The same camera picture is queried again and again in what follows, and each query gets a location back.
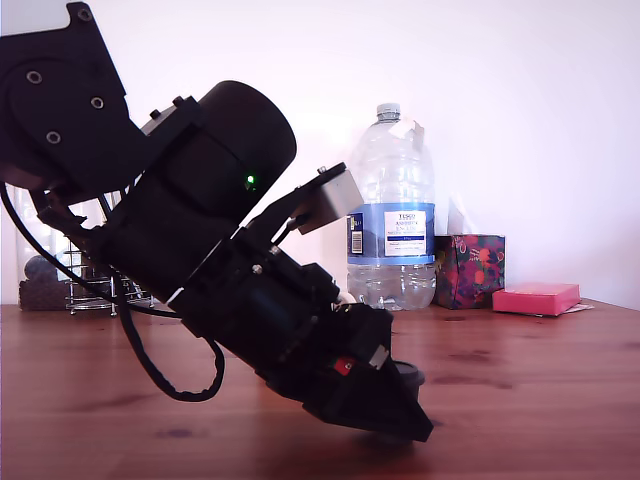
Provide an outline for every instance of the wooden table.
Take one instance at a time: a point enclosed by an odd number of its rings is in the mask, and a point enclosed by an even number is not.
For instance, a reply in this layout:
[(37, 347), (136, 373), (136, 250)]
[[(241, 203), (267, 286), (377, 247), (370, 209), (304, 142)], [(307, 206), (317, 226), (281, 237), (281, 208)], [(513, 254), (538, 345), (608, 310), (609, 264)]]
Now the wooden table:
[[(2, 479), (640, 479), (640, 312), (558, 319), (397, 315), (394, 356), (427, 373), (426, 444), (325, 425), (228, 357), (219, 395), (182, 404), (138, 365), (118, 319), (2, 308)], [(177, 321), (137, 317), (179, 388), (212, 356)]]

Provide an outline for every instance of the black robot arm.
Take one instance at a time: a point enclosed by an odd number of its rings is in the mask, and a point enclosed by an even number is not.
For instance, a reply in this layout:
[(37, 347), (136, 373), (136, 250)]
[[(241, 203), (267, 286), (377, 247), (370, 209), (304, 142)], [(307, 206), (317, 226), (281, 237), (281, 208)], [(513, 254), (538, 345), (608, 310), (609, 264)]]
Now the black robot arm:
[[(91, 10), (68, 10), (65, 29), (0, 38), (0, 179), (29, 189), (43, 222), (280, 395), (328, 423), (425, 441), (432, 425), (392, 359), (391, 314), (339, 306), (327, 272), (273, 243), (290, 219), (306, 233), (362, 203), (345, 165), (239, 227), (295, 157), (284, 116), (222, 82), (139, 129)], [(68, 208), (127, 186), (92, 230)]]

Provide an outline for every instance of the blue label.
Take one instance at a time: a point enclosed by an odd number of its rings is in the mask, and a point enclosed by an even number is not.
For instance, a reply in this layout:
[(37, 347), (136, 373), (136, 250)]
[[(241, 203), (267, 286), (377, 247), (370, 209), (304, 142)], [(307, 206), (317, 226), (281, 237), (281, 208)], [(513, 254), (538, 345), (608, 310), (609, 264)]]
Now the blue label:
[(422, 202), (362, 205), (347, 217), (348, 263), (434, 263), (434, 210)]

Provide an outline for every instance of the screw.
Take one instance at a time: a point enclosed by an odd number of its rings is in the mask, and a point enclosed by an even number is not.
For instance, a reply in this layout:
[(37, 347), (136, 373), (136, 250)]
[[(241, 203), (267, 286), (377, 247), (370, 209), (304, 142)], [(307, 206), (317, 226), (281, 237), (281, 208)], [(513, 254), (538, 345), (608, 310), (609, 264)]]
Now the screw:
[(93, 97), (91, 99), (91, 105), (96, 110), (102, 110), (104, 108), (104, 100), (102, 100), (100, 97)]
[(49, 142), (51, 145), (57, 145), (60, 143), (61, 140), (62, 140), (62, 137), (58, 132), (51, 131), (47, 133), (47, 142)]
[(83, 22), (90, 22), (91, 20), (93, 20), (93, 15), (91, 15), (91, 12), (86, 8), (83, 8), (78, 12), (78, 17)]
[(31, 70), (27, 73), (27, 80), (33, 83), (34, 85), (40, 85), (42, 83), (42, 75), (40, 72), (36, 72), (35, 70)]

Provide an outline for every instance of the wire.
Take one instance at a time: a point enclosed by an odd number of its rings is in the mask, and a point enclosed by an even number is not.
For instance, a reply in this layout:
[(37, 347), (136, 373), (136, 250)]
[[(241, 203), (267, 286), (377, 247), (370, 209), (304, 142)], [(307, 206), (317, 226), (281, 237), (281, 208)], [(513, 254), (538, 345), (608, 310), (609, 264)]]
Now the wire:
[[(79, 277), (75, 273), (73, 273), (66, 265), (61, 263), (56, 257), (47, 252), (40, 243), (31, 235), (31, 232), (27, 229), (27, 227), (22, 222), (22, 219), (16, 212), (11, 200), (9, 199), (9, 194), (7, 192), (7, 185), (4, 182), (0, 182), (0, 197), (2, 197), (2, 203), (4, 208), (7, 210), (9, 217), (13, 221), (14, 225), (18, 229), (18, 231), (22, 234), (22, 236), (29, 242), (29, 244), (44, 258), (46, 258), (49, 263), (54, 265), (58, 270), (64, 273), (67, 277), (71, 278), (74, 282), (78, 283), (80, 286), (93, 293), (94, 295), (103, 298), (104, 300), (111, 303), (118, 303), (117, 299), (108, 295), (104, 292), (101, 292), (97, 288), (95, 288), (92, 284)], [(174, 312), (163, 312), (160, 310), (154, 310), (151, 308), (141, 307), (139, 305), (130, 304), (131, 310), (140, 313), (146, 313), (148, 315), (155, 315), (157, 317), (167, 317), (167, 318), (180, 318), (180, 315)]]
[(124, 329), (129, 343), (131, 344), (133, 352), (136, 354), (136, 358), (142, 365), (142, 368), (144, 368), (145, 372), (147, 372), (147, 375), (149, 375), (149, 378), (151, 378), (153, 383), (163, 393), (173, 398), (174, 400), (178, 400), (181, 402), (204, 402), (213, 398), (218, 393), (220, 387), (222, 386), (222, 379), (224, 378), (225, 360), (224, 352), (214, 340), (205, 337), (205, 340), (207, 341), (209, 347), (211, 347), (211, 350), (213, 350), (213, 353), (215, 355), (216, 375), (213, 379), (213, 382), (211, 383), (211, 386), (199, 393), (187, 391), (178, 392), (176, 388), (171, 384), (171, 382), (169, 382), (164, 377), (164, 375), (162, 375), (162, 372), (158, 370), (158, 367), (156, 367), (155, 364), (151, 361), (149, 355), (147, 355), (147, 352), (145, 351), (144, 345), (142, 343), (142, 339), (140, 338), (138, 330), (133, 323), (131, 310), (137, 310), (142, 311), (142, 313), (149, 313), (150, 315), (165, 316), (171, 318), (180, 318), (179, 315), (173, 312), (158, 312), (150, 308), (131, 305), (129, 302), (127, 302), (127, 296), (120, 274), (110, 267), (103, 268), (110, 273), (111, 278), (113, 279), (117, 297), (110, 297), (109, 295), (106, 295), (99, 290), (94, 289), (91, 284), (69, 270), (65, 265), (60, 263), (60, 261), (56, 257), (47, 252), (42, 247), (42, 245), (40, 245), (40, 243), (38, 243), (38, 241), (33, 237), (33, 235), (31, 235), (27, 227), (24, 225), (22, 219), (19, 217), (18, 213), (13, 207), (13, 204), (11, 203), (9, 194), (7, 192), (7, 185), (4, 182), (0, 182), (0, 187), (0, 197), (2, 197), (2, 203), (4, 204), (9, 217), (15, 224), (18, 231), (25, 237), (25, 239), (31, 244), (31, 246), (35, 248), (35, 250), (40, 253), (40, 255), (45, 257), (51, 264), (62, 271), (65, 275), (72, 278), (78, 284), (82, 285), (84, 288), (91, 291), (95, 295), (98, 295), (99, 297), (102, 297), (105, 300), (116, 303), (118, 305), (118, 312), (120, 314), (120, 322), (122, 323), (122, 328)]
[(307, 220), (309, 220), (309, 215), (306, 214), (306, 213), (303, 213), (302, 215), (298, 215), (297, 217), (292, 218), (291, 220), (289, 220), (287, 222), (287, 224), (285, 225), (284, 230), (278, 236), (278, 238), (275, 239), (273, 244), (274, 245), (280, 245), (282, 243), (282, 241), (285, 238), (287, 238), (287, 235), (289, 235), (291, 232), (293, 232), (298, 227), (301, 227), (302, 225), (307, 223)]
[(199, 393), (178, 392), (176, 388), (171, 384), (171, 382), (169, 382), (164, 377), (164, 375), (162, 375), (162, 372), (158, 370), (158, 368), (145, 352), (144, 345), (142, 344), (140, 335), (138, 334), (135, 324), (133, 323), (133, 318), (131, 317), (131, 311), (126, 300), (126, 294), (124, 285), (122, 284), (122, 279), (120, 278), (120, 275), (115, 271), (113, 272), (112, 278), (116, 288), (118, 298), (118, 311), (120, 313), (122, 328), (124, 329), (124, 332), (129, 339), (131, 348), (133, 348), (138, 361), (142, 365), (142, 368), (144, 368), (145, 372), (147, 372), (153, 383), (155, 383), (155, 385), (169, 397), (181, 402), (204, 402), (206, 400), (209, 400), (210, 398), (213, 398), (220, 390), (220, 387), (222, 386), (222, 379), (224, 377), (224, 353), (222, 352), (220, 346), (213, 340), (205, 337), (205, 340), (215, 354), (216, 376), (214, 377), (211, 386)]

